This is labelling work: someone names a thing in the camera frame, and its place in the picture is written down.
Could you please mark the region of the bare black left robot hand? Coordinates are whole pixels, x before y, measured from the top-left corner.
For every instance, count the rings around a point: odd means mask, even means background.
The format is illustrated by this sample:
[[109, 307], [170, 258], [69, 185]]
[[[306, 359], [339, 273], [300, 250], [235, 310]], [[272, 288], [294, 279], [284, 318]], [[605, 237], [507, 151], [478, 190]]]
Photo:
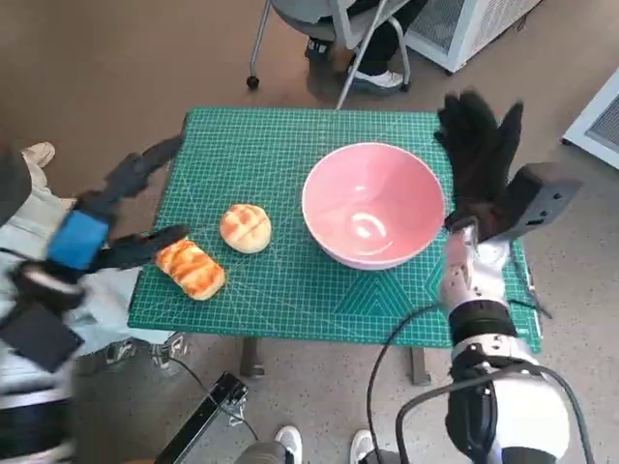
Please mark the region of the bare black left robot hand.
[[176, 224], [148, 236], [131, 234], [111, 241], [119, 217], [119, 204], [148, 187], [150, 176], [173, 160], [184, 136], [177, 134], [145, 152], [127, 155], [104, 178], [100, 190], [77, 197], [50, 240], [45, 262], [70, 280], [103, 269], [130, 269], [153, 261], [157, 254], [189, 234], [186, 224]]

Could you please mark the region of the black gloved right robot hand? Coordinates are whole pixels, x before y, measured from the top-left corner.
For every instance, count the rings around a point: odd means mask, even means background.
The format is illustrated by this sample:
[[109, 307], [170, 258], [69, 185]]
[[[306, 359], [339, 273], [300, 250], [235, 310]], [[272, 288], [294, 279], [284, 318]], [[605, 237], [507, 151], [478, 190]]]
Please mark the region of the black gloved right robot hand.
[[444, 149], [453, 175], [451, 228], [473, 218], [478, 240], [499, 234], [505, 220], [495, 203], [507, 189], [509, 171], [520, 143], [523, 102], [515, 102], [502, 121], [474, 90], [445, 96], [437, 111], [435, 140]]

